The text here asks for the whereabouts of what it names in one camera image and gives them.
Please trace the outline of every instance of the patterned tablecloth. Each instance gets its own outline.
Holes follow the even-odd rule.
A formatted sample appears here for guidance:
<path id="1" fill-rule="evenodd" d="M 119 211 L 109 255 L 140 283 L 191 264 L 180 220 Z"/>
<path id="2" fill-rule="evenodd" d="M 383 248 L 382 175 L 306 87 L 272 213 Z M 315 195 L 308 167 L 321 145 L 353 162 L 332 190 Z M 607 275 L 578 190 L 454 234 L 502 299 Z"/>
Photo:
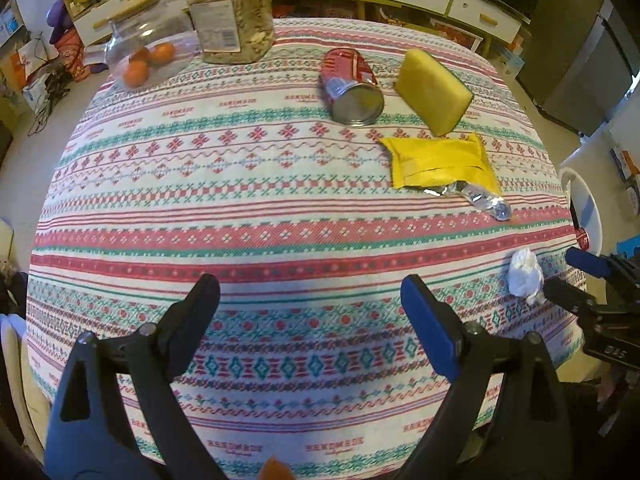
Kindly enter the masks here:
<path id="1" fill-rule="evenodd" d="M 203 272 L 222 302 L 175 395 L 230 478 L 271 454 L 300 478 L 397 468 L 447 383 L 402 312 L 420 274 L 464 320 L 492 333 L 541 332 L 556 363 L 580 343 L 572 318 L 510 296 L 506 272 L 529 246 L 545 275 L 575 244 L 556 172 L 491 65 L 436 36 L 377 23 L 280 20 L 261 61 L 193 61 L 163 85 L 109 80 L 73 132 L 51 182 L 31 257 L 30 359 L 46 394 L 83 330 L 120 336 L 158 320 Z M 373 126 L 330 120 L 323 54 L 353 46 L 385 94 Z M 477 132 L 513 207 L 496 222 L 462 199 L 391 187 L 378 139 L 430 137 L 393 89 L 419 47 L 475 98 L 451 137 Z M 497 396 L 490 383 L 481 420 Z M 122 396 L 141 450 L 159 458 L 129 378 Z"/>

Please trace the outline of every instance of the yellow sponge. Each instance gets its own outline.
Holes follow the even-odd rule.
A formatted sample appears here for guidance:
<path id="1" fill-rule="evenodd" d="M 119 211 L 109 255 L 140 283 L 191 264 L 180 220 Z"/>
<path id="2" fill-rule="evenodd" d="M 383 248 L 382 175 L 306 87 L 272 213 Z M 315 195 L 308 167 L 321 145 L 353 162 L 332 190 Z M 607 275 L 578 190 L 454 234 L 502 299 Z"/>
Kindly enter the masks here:
<path id="1" fill-rule="evenodd" d="M 436 136 L 451 132 L 474 98 L 442 63 L 419 48 L 404 54 L 396 91 Z"/>

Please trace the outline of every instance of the crumpled tissue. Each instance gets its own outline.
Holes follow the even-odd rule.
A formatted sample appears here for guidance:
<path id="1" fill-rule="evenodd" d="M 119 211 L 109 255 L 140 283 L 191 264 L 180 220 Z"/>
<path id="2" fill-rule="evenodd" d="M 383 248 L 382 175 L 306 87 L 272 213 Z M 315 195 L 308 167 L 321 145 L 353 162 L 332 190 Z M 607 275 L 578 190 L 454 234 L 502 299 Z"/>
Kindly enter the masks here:
<path id="1" fill-rule="evenodd" d="M 527 298 L 533 306 L 545 301 L 542 285 L 545 279 L 536 255 L 529 248 L 518 249 L 511 257 L 507 284 L 509 292 L 519 298 Z"/>

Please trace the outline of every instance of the screw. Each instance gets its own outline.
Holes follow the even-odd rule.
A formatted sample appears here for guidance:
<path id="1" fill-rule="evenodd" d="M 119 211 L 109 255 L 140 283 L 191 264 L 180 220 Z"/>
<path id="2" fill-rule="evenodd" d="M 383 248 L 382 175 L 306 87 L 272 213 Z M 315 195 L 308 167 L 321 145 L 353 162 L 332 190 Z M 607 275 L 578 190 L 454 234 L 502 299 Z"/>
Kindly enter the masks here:
<path id="1" fill-rule="evenodd" d="M 86 332 L 82 332 L 78 336 L 78 342 L 81 345 L 86 345 L 86 344 L 89 344 L 94 339 L 94 337 L 95 337 L 95 334 L 87 330 Z"/>
<path id="2" fill-rule="evenodd" d="M 140 326 L 138 332 L 140 332 L 140 335 L 150 336 L 155 334 L 157 329 L 158 326 L 155 323 L 145 323 Z"/>
<path id="3" fill-rule="evenodd" d="M 478 335 L 484 329 L 482 328 L 482 325 L 480 325 L 477 321 L 467 321 L 465 323 L 465 330 L 471 335 Z"/>
<path id="4" fill-rule="evenodd" d="M 538 332 L 527 332 L 527 340 L 534 345 L 542 343 L 542 338 Z"/>

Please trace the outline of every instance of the yellow wrapper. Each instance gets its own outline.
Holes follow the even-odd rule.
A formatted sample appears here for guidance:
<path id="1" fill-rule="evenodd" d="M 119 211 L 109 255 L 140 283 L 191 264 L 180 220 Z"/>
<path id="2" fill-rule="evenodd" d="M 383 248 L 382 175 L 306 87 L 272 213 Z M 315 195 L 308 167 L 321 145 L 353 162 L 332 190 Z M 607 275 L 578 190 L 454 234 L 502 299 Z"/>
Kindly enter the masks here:
<path id="1" fill-rule="evenodd" d="M 466 180 L 500 195 L 500 185 L 482 141 L 476 134 L 466 139 L 396 139 L 380 142 L 391 153 L 391 178 L 395 188 L 446 186 Z"/>

